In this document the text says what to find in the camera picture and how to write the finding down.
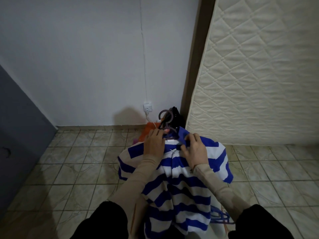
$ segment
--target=diamond quilted pattern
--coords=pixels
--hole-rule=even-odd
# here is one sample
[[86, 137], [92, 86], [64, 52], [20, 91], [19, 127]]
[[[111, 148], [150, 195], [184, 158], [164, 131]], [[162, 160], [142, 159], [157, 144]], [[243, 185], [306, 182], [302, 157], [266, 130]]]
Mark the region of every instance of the diamond quilted pattern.
[[319, 141], [318, 0], [217, 0], [187, 129], [229, 144]]

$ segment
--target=tiled floor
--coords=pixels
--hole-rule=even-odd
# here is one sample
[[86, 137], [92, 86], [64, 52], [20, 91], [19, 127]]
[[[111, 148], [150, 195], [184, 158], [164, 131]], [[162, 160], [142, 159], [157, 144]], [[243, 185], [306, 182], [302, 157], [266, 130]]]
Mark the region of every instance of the tiled floor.
[[[116, 157], [139, 135], [136, 129], [59, 131], [0, 222], [1, 238], [70, 238], [120, 186]], [[316, 153], [284, 146], [226, 149], [235, 193], [264, 206], [295, 238], [318, 238]]]

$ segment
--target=beige sleeve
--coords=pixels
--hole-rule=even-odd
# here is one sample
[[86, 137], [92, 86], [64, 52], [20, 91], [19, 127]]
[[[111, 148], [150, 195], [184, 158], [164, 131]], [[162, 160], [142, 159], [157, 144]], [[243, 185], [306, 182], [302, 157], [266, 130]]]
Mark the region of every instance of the beige sleeve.
[[221, 181], [216, 176], [208, 164], [195, 166], [193, 173], [213, 193], [218, 202], [221, 203], [235, 222], [243, 210], [250, 207], [246, 201], [237, 196], [233, 190], [228, 187], [227, 183]]
[[156, 160], [151, 155], [144, 155], [143, 160], [128, 180], [110, 197], [110, 201], [122, 207], [127, 218], [132, 216], [137, 199], [140, 197], [149, 177], [157, 168]]

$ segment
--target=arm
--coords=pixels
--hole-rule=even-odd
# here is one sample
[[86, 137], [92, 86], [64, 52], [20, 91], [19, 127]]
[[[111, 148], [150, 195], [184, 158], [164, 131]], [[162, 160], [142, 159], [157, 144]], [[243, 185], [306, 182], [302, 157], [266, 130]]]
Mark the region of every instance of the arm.
[[160, 164], [165, 147], [163, 130], [151, 130], [145, 137], [143, 160], [128, 180], [115, 192], [110, 201], [118, 204], [129, 218], [149, 177]]
[[235, 195], [233, 190], [222, 182], [209, 167], [207, 150], [200, 136], [197, 133], [194, 135], [190, 133], [186, 139], [190, 140], [190, 148], [187, 150], [185, 145], [182, 145], [181, 149], [189, 166], [193, 169], [193, 173], [213, 193], [218, 202], [224, 206], [230, 217], [236, 222], [243, 210], [249, 208], [250, 205]]

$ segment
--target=person's left hand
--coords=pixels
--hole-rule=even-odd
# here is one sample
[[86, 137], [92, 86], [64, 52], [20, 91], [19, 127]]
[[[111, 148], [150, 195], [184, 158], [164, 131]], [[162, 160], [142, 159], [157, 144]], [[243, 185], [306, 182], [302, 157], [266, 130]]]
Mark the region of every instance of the person's left hand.
[[144, 155], [152, 155], [157, 164], [162, 160], [165, 147], [164, 131], [160, 129], [150, 130], [144, 141]]

